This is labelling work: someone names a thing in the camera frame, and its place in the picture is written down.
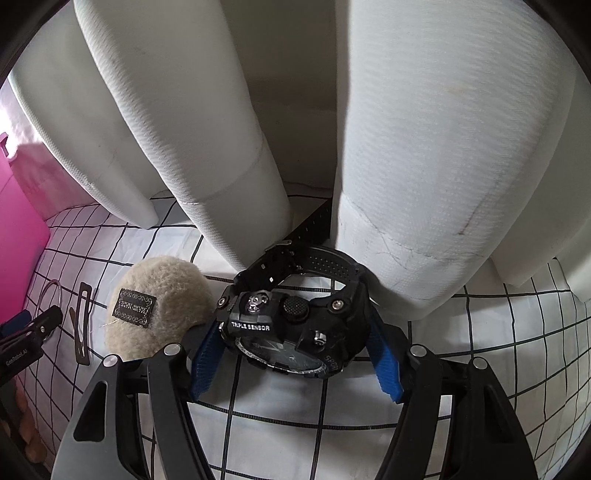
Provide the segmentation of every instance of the blue object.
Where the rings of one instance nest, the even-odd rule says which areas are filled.
[[[6,338],[13,333],[20,332],[32,321],[31,312],[23,310],[0,327],[0,338]]]
[[[191,397],[197,401],[201,394],[209,390],[213,377],[226,348],[218,329],[218,322],[212,322],[203,342],[197,350],[191,365]]]
[[[388,345],[382,319],[375,308],[371,307],[371,309],[371,331],[365,346],[382,391],[390,395],[393,402],[399,402],[403,394],[400,384],[400,366]]]

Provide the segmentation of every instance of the pink surface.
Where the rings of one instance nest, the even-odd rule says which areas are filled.
[[[49,228],[31,206],[0,150],[0,325],[19,313]]]
[[[8,134],[0,135],[0,148],[14,177],[43,219],[95,202],[47,149],[8,82],[0,87],[0,132]]]

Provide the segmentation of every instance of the fuzzy beige pouch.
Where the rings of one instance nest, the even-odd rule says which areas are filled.
[[[175,257],[155,257],[131,267],[108,305],[105,346],[124,361],[152,356],[180,342],[213,313],[213,297],[199,269]]]

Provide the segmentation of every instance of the black sport watch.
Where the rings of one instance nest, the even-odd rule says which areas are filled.
[[[292,274],[345,284],[310,301],[276,290]],[[287,240],[240,272],[217,304],[228,347],[256,367],[311,378],[339,373],[370,333],[366,269],[348,255]]]

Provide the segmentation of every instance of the black and white checkered sheet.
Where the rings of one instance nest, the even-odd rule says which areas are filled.
[[[317,192],[291,195],[299,220],[321,204],[319,197]],[[200,267],[214,298],[235,274],[169,193],[152,201],[161,222],[150,230],[126,225],[98,205],[65,210],[48,220],[51,240],[26,307],[33,312],[44,284],[58,278],[66,319],[44,345],[45,356],[20,375],[20,382],[51,452],[49,466],[82,392],[109,353],[103,342],[106,304],[127,269],[142,258],[174,255]],[[297,280],[291,288],[309,297],[338,288],[325,278]],[[76,307],[81,281],[97,289],[89,367],[76,364],[72,324],[65,315],[68,307]],[[42,309],[56,302],[52,294]],[[591,421],[588,318],[556,260],[518,290],[503,285],[487,262],[428,318],[401,326],[413,342],[441,357],[467,362],[479,355],[489,361],[517,410],[539,477],[551,479]],[[322,381],[260,371],[225,353],[211,390],[190,405],[216,478],[373,480],[401,409],[381,392],[368,360],[362,352],[342,374]],[[144,397],[148,464],[152,477],[163,479]],[[427,478],[439,477],[449,414],[450,398],[442,398]]]

